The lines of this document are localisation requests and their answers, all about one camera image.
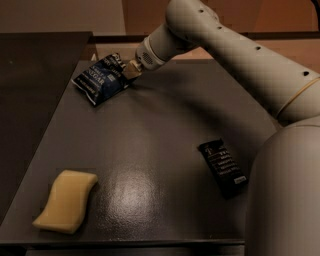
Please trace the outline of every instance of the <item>gray table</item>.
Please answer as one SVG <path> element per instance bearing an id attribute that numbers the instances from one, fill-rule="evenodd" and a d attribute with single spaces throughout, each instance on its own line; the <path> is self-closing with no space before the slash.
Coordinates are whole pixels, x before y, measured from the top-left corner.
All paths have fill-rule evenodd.
<path id="1" fill-rule="evenodd" d="M 77 75 L 92 63 L 80 62 Z M 222 138 L 249 176 L 276 132 L 214 60 L 171 61 L 97 108 L 69 83 L 0 229 L 1 244 L 241 244 L 246 193 L 225 200 L 198 151 Z M 64 169 L 96 173 L 74 235 L 31 223 Z"/>
<path id="2" fill-rule="evenodd" d="M 0 34 L 0 225 L 91 35 Z"/>

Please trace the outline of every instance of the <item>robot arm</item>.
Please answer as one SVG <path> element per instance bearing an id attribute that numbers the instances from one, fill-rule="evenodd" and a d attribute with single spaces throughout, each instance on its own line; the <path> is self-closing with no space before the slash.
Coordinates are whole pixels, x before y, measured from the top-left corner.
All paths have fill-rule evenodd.
<path id="1" fill-rule="evenodd" d="M 138 47 L 145 69 L 196 46 L 208 51 L 280 122 L 250 175 L 246 255 L 320 255 L 320 76 L 219 23 L 199 0 L 171 0 L 166 23 Z"/>
<path id="2" fill-rule="evenodd" d="M 280 122 L 320 115 L 320 75 L 224 27 L 199 0 L 171 0 L 166 23 L 138 47 L 145 69 L 204 48 Z"/>

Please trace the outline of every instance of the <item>yellow sponge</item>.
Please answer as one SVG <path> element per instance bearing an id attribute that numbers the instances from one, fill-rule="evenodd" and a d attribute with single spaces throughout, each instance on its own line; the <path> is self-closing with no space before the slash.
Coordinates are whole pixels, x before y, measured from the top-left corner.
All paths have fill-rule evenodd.
<path id="1" fill-rule="evenodd" d="M 84 219 L 88 195 L 97 181 L 97 175 L 92 173 L 63 171 L 52 185 L 45 209 L 32 224 L 73 234 Z"/>

